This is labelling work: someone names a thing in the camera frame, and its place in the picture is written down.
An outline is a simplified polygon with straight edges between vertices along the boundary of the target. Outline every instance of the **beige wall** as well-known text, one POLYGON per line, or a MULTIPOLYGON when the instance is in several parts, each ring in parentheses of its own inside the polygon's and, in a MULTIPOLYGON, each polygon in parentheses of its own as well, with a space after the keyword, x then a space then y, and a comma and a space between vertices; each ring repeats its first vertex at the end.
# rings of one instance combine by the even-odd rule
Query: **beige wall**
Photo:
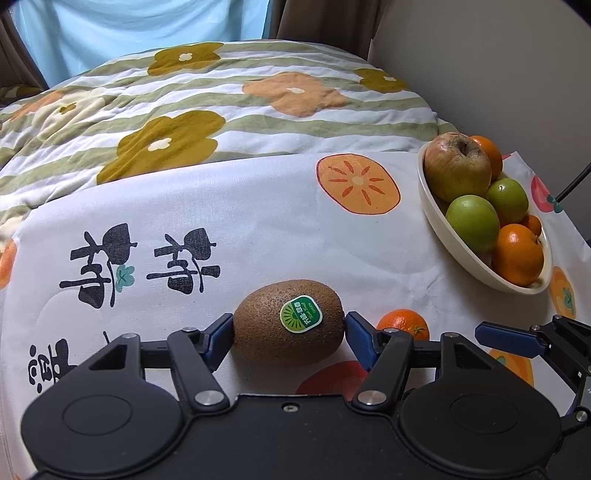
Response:
MULTIPOLYGON (((553 195, 591 162, 591 27, 561 0, 392 0, 369 59, 553 195)), ((591 238, 591 176, 563 206, 591 238)))

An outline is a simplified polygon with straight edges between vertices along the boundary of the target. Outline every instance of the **metal screw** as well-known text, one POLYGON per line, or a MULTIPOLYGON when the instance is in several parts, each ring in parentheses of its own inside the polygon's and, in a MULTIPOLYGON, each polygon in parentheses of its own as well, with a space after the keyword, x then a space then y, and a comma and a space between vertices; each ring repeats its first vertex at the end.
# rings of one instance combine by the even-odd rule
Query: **metal screw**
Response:
POLYGON ((195 401, 201 405, 205 405, 206 407, 211 405, 217 405, 223 399, 226 398, 222 392, 218 392, 217 390, 203 390, 195 395, 195 401))
POLYGON ((385 393, 380 392, 379 390, 365 390, 362 391, 359 395, 357 395, 357 400, 364 405, 380 405, 384 403, 388 397, 385 393))
POLYGON ((585 423, 587 421, 587 412, 584 410, 579 410, 577 412, 577 414, 575 415, 575 418, 577 419, 577 421, 581 422, 581 423, 585 423))
POLYGON ((300 408, 294 403, 288 403, 287 405, 283 405, 283 411, 286 411, 287 413, 294 413, 299 409, 300 408))

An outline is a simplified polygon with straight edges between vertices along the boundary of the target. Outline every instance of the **green sticker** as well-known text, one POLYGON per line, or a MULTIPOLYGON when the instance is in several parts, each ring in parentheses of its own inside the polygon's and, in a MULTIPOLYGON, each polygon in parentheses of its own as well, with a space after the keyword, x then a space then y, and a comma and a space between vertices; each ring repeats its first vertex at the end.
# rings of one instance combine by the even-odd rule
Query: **green sticker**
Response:
POLYGON ((279 312, 279 318, 289 332, 304 333, 320 325, 322 312, 312 297, 302 295, 285 302, 279 312))

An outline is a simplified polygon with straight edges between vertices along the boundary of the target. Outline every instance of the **white bowl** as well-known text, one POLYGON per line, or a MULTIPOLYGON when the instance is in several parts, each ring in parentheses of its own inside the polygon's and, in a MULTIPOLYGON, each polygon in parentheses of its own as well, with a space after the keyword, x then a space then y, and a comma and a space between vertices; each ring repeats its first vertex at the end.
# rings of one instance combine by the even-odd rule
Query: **white bowl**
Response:
POLYGON ((423 145, 418 153, 417 171, 419 178, 418 192, 423 204, 423 210, 435 234, 441 240, 441 243, 447 251, 451 253, 458 263, 464 267, 468 273, 477 278, 484 284, 496 290, 506 291, 510 293, 519 293, 521 295, 537 295, 543 292, 550 284, 552 276, 552 250, 548 237, 542 226, 542 234, 540 241, 544 251, 544 268, 538 280, 532 283, 529 287, 518 287, 511 282, 501 278, 493 272, 472 250, 470 250, 462 239, 458 236, 452 226, 447 222, 443 212, 437 204, 433 194, 427 186, 425 174, 423 172, 423 161, 425 158, 425 151, 430 142, 423 145))

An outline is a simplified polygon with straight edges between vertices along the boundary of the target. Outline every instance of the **teal leaf print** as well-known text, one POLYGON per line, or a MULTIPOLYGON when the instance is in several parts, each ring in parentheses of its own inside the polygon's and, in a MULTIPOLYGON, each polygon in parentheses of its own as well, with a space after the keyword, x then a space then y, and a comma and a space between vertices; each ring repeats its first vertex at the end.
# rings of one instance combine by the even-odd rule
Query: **teal leaf print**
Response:
POLYGON ((574 313, 573 293, 568 288, 563 288, 562 292, 564 293, 564 306, 574 313))
POLYGON ((130 287, 134 284, 135 279, 132 273, 135 271, 135 267, 129 266, 126 267, 125 265, 120 265, 117 267, 117 272, 115 276, 117 280, 115 280, 115 290, 119 293, 123 290, 123 287, 130 287))
POLYGON ((552 197, 552 195, 548 195, 546 197, 546 201, 548 203, 551 203, 554 206, 554 213, 560 213, 563 211, 563 208, 560 206, 560 204, 556 201, 556 199, 554 197, 552 197))

